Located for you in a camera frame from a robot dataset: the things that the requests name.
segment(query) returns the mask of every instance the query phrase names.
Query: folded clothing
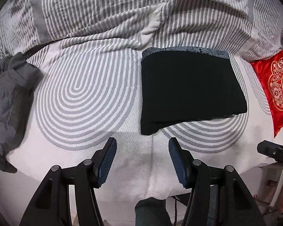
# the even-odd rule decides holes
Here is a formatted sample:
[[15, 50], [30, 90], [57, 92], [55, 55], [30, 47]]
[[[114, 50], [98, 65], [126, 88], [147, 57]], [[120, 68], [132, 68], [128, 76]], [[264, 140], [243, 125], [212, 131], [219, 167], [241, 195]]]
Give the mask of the folded clothing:
[[0, 59], [0, 170], [16, 173], [6, 155], [23, 140], [41, 71], [21, 53]]
[[143, 52], [141, 65], [143, 135], [181, 122], [247, 112], [245, 96], [225, 51], [151, 48]]

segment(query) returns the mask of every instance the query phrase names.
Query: red pillow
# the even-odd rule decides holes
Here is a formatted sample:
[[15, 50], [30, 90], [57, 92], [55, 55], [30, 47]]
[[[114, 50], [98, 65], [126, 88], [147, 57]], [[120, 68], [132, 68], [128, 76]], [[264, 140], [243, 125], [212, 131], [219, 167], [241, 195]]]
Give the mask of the red pillow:
[[274, 137], [283, 127], [283, 50], [269, 59], [251, 62], [266, 95]]

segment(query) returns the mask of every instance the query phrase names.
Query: floral embroidery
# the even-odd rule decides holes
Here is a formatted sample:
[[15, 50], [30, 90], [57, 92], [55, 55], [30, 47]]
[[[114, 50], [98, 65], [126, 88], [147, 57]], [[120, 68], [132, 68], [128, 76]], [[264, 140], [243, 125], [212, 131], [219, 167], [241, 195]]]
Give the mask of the floral embroidery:
[[272, 75], [269, 78], [269, 90], [276, 108], [283, 111], [283, 58], [271, 64]]

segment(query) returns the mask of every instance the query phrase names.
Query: crumpled gray clothing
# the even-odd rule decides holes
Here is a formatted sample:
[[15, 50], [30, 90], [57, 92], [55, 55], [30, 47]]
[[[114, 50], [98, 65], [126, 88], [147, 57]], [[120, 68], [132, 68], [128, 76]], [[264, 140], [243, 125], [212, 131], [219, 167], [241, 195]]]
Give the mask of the crumpled gray clothing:
[[22, 53], [0, 59], [0, 170], [16, 173], [6, 155], [23, 140], [41, 71]]

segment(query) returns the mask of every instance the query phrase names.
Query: gray and white striped blanket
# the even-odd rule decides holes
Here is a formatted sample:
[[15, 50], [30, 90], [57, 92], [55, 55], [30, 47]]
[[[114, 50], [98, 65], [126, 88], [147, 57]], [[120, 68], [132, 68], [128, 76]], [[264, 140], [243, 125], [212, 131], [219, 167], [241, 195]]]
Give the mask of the gray and white striped blanket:
[[[231, 164], [240, 173], [267, 162], [257, 143], [283, 145], [283, 128], [273, 139], [267, 100], [248, 63], [283, 47], [278, 0], [9, 0], [0, 12], [0, 58], [48, 42], [28, 59], [45, 77], [26, 136], [8, 155], [35, 179], [54, 164], [90, 158], [113, 136], [118, 150], [98, 199], [164, 199], [186, 192], [168, 153], [170, 137], [206, 164]], [[173, 46], [228, 51], [248, 112], [142, 136], [142, 51]], [[186, 94], [210, 101], [209, 89]]]

